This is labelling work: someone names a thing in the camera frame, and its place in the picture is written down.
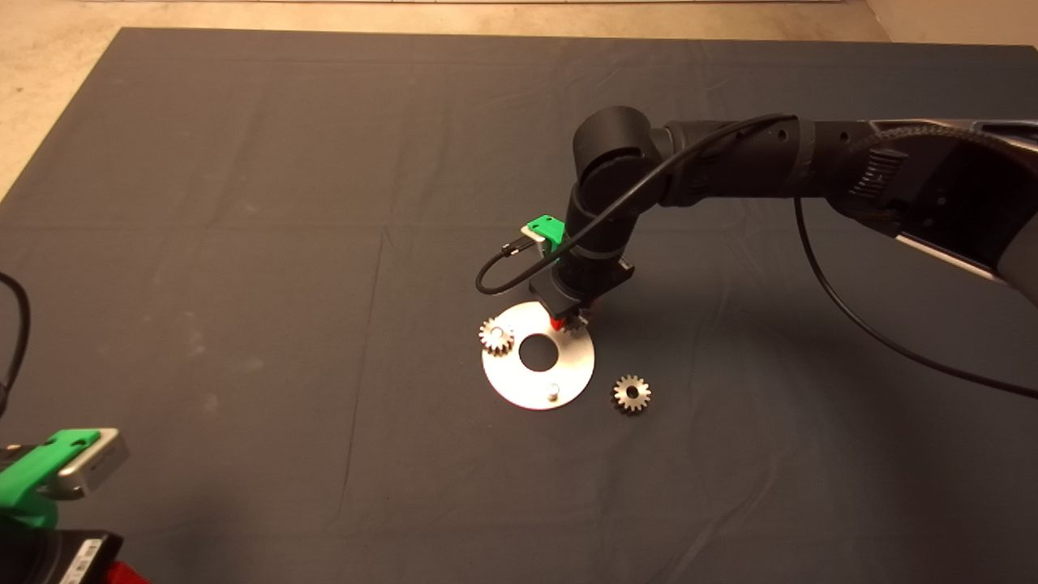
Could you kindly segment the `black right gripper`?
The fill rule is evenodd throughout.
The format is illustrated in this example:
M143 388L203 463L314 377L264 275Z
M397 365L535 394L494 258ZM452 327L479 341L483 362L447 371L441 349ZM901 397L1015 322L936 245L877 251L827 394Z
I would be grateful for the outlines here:
M534 274L529 290L547 311L551 328L561 332L563 319L597 311L598 298L629 281L634 271L634 265L619 255L592 259L567 254Z

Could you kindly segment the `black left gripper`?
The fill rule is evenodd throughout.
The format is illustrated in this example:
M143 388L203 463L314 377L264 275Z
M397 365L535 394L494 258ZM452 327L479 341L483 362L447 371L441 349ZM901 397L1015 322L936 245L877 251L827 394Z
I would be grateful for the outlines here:
M116 561L122 536L106 530L15 530L1 539L2 583L151 584Z

